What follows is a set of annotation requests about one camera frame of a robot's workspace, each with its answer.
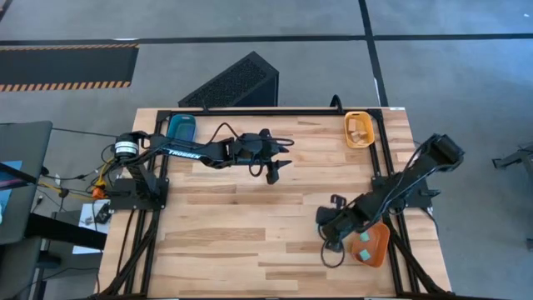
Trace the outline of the black perforated wedge stand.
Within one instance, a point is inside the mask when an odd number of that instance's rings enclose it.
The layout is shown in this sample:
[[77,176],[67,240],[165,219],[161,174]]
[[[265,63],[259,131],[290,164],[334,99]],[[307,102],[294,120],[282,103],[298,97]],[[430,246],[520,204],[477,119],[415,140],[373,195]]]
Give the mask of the black perforated wedge stand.
[[279,72],[252,51],[178,102],[180,108],[276,107]]

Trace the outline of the yellow plastic bin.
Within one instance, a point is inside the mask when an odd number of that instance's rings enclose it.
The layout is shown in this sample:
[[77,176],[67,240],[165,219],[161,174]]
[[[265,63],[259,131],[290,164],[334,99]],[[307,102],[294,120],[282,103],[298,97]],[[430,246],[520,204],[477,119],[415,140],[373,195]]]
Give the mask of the yellow plastic bin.
[[[348,131],[348,120],[355,118],[357,120],[357,131],[367,131],[368,140],[354,143],[351,139],[351,132]],[[367,112],[348,112],[344,118],[346,145],[349,148],[367,148],[375,142],[375,133],[373,121]]]

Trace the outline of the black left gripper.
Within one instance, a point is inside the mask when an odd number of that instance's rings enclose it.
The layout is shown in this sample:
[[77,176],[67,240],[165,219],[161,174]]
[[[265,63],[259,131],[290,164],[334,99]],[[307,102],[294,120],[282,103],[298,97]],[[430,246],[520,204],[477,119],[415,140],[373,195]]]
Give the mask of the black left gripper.
[[267,166],[266,181],[273,185],[279,180],[279,169],[291,160],[279,161],[273,158],[279,153],[288,153],[291,139],[273,137],[271,131],[263,128],[259,133],[243,133],[230,142],[228,154],[236,165]]

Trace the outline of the blue lit screen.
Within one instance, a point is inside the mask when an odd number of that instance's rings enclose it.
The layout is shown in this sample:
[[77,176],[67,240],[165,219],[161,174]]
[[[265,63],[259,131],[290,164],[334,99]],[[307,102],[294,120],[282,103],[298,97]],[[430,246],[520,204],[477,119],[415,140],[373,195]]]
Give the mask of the blue lit screen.
[[0,214],[4,214],[12,190],[25,184],[26,181],[23,178],[0,169]]

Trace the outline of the white paper sheet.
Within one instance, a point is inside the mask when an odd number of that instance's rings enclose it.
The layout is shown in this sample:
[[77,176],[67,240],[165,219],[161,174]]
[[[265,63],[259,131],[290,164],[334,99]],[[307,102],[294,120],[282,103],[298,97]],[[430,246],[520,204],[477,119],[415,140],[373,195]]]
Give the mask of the white paper sheet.
[[96,253],[104,249],[112,216],[107,224],[98,224],[94,221],[94,217],[104,203],[110,205],[110,200],[95,200],[82,205],[77,225],[80,238],[75,242],[74,254]]

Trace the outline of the black aluminium table frame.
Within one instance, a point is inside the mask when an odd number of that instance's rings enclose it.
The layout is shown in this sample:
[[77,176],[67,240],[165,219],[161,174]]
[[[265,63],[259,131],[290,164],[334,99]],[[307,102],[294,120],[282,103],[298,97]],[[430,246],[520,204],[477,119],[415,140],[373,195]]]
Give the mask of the black aluminium table frame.
[[316,209],[332,194],[355,198],[375,176],[403,168],[414,150],[403,108],[374,110],[376,142],[346,145],[333,107],[223,108],[197,112],[197,140],[267,128],[294,145],[269,185],[246,167],[214,170],[178,157],[153,167],[170,182],[153,217],[156,236],[124,286],[150,298],[358,298],[420,291],[400,253],[379,268],[321,250]]

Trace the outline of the black hazard-striped floor mat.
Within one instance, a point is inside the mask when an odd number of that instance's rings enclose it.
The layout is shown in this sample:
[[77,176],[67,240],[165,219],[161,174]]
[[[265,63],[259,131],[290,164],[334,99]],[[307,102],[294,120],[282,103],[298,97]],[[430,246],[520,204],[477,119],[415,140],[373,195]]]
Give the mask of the black hazard-striped floor mat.
[[0,47],[0,93],[127,88],[137,44]]

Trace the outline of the small black device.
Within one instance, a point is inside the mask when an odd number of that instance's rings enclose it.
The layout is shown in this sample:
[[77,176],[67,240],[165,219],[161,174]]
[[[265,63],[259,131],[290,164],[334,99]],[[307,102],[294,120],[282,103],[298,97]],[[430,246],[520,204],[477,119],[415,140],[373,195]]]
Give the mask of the small black device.
[[94,221],[98,224],[107,224],[111,218],[111,215],[110,205],[108,203],[104,203],[94,217]]

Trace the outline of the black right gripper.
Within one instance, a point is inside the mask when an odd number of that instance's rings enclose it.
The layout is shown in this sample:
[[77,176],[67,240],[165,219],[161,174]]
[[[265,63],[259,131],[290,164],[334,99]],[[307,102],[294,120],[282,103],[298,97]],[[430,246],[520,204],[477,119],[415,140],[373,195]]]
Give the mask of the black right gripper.
[[362,233],[375,223],[377,205],[365,199],[348,202],[345,197],[332,194],[330,202],[334,207],[320,206],[316,210],[316,224],[319,235],[325,241],[325,248],[340,253],[345,237],[352,232]]

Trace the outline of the blue plastic bin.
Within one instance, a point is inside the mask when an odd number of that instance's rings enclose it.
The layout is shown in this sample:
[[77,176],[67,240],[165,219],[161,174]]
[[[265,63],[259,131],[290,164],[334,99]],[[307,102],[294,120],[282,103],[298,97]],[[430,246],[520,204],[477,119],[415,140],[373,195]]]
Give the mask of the blue plastic bin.
[[194,142],[196,139],[196,119],[192,115],[176,114],[170,118],[167,137]]

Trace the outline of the orange plastic bin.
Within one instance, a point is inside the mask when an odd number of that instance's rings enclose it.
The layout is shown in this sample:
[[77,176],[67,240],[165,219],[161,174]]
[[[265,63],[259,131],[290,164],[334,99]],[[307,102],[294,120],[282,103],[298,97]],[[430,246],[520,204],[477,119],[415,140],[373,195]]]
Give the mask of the orange plastic bin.
[[[379,268],[383,264],[386,256],[390,230],[384,223],[378,222],[364,233],[369,234],[370,240],[368,242],[362,242],[360,240],[360,233],[357,233],[351,245],[351,256],[353,259],[369,267]],[[371,259],[367,262],[362,262],[358,257],[358,253],[363,249],[366,249],[371,254]]]

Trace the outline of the black desk bar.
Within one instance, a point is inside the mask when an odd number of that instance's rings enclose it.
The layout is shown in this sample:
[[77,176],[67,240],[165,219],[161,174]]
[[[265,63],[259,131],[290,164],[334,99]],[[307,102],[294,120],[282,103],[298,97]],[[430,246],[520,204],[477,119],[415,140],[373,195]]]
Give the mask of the black desk bar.
[[46,238],[76,245],[75,242],[80,238],[78,230],[78,226],[70,223],[31,213],[27,220],[24,237]]

